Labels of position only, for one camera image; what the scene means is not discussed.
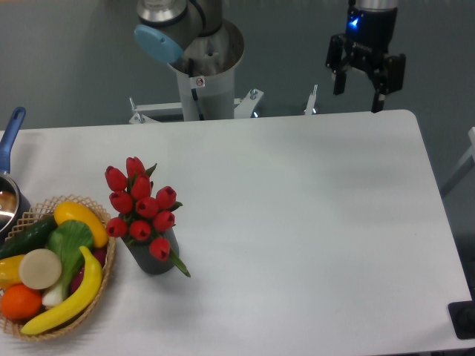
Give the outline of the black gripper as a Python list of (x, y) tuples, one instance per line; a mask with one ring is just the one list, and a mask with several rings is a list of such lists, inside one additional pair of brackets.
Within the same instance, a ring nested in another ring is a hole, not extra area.
[(386, 96), (403, 88), (406, 55), (401, 53), (385, 58), (393, 38), (397, 13), (396, 7), (348, 9), (345, 35), (331, 36), (327, 51), (326, 67), (332, 72), (334, 95), (340, 95), (345, 90), (348, 59), (350, 66), (358, 70), (380, 70), (372, 79), (375, 88), (372, 113), (382, 111)]

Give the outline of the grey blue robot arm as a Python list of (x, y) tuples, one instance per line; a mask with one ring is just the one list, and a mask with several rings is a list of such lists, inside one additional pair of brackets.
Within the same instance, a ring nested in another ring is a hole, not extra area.
[[(374, 113), (383, 109), (387, 95), (402, 89), (406, 56), (388, 53), (397, 13), (397, 1), (349, 1), (345, 31), (330, 38), (325, 61), (335, 95), (344, 92), (349, 69), (371, 81)], [(135, 41), (176, 73), (186, 121), (252, 117), (263, 94), (252, 89), (235, 103), (235, 68), (244, 40), (223, 18), (221, 1), (139, 1), (137, 15)]]

